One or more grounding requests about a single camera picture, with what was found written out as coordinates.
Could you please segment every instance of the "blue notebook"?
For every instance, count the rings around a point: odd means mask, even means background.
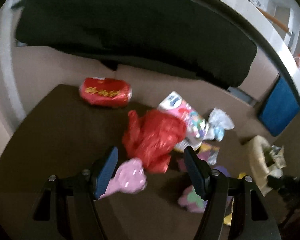
[[[279,135],[299,112],[300,107],[284,78],[280,78],[271,92],[259,120],[272,136]]]

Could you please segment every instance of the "clear plastic bag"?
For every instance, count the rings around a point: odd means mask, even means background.
[[[209,129],[204,136],[204,140],[217,140],[220,142],[223,139],[225,130],[231,130],[234,128],[234,123],[232,122],[229,115],[221,109],[215,108],[209,115]]]

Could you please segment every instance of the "candy wrapper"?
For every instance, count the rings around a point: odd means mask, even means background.
[[[218,108],[213,109],[209,115],[208,123],[210,127],[204,136],[204,140],[215,139],[220,142],[225,135],[225,130],[231,130],[234,128],[234,123],[229,115]]]
[[[183,153],[183,151],[188,147],[188,146],[191,146],[192,149],[194,151],[196,151],[197,149],[200,148],[202,142],[198,142],[196,144],[192,144],[192,143],[189,143],[186,139],[184,139],[183,141],[177,143],[174,147],[174,150],[177,151],[177,152],[180,152],[180,153]]]
[[[130,101],[132,90],[123,80],[86,78],[79,93],[90,105],[124,107]]]
[[[209,124],[178,93],[170,93],[157,109],[186,123],[186,138],[191,144],[196,145],[203,140]]]
[[[109,181],[106,192],[100,198],[112,195],[115,192],[135,194],[146,187],[146,176],[142,161],[133,158],[120,165],[114,178]]]
[[[154,173],[165,173],[174,146],[186,135],[186,124],[156,109],[138,118],[136,111],[128,113],[129,126],[122,137],[122,143],[129,158],[139,158],[143,167]]]
[[[208,143],[202,143],[200,146],[200,152],[197,154],[197,157],[200,160],[204,160],[208,163],[208,165],[215,165],[217,163],[217,157],[220,148],[216,146],[212,146]],[[185,161],[182,159],[178,159],[178,166],[181,171],[187,171]]]

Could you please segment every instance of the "couch cushion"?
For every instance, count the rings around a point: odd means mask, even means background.
[[[132,101],[147,106],[157,107],[172,91],[176,91],[206,117],[215,107],[227,112],[234,122],[235,130],[254,115],[253,107],[226,90],[202,80],[173,77],[126,65],[119,65],[115,76],[131,85]]]
[[[271,91],[278,76],[279,72],[274,64],[263,50],[258,48],[249,73],[238,88],[260,102]]]
[[[18,92],[27,113],[58,84],[79,86],[91,76],[114,78],[114,71],[98,60],[50,47],[13,48],[12,56]]]
[[[85,57],[131,56],[131,65],[142,58],[164,62],[222,87],[237,87],[257,46],[223,5],[217,0],[23,0],[15,6],[24,6],[15,36],[30,46]]]

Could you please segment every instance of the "plush toy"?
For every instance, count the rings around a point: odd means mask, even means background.
[[[117,191],[138,193],[146,187],[146,176],[139,158],[133,158],[120,165],[114,178],[109,181],[106,192],[100,198],[109,196]]]
[[[223,166],[215,167],[216,170],[221,171],[227,177],[230,177],[229,172]],[[230,203],[232,197],[227,198],[227,204]],[[178,199],[178,204],[181,207],[186,207],[189,212],[192,213],[203,213],[207,201],[203,200],[199,195],[196,194],[193,185],[187,187],[182,196]]]

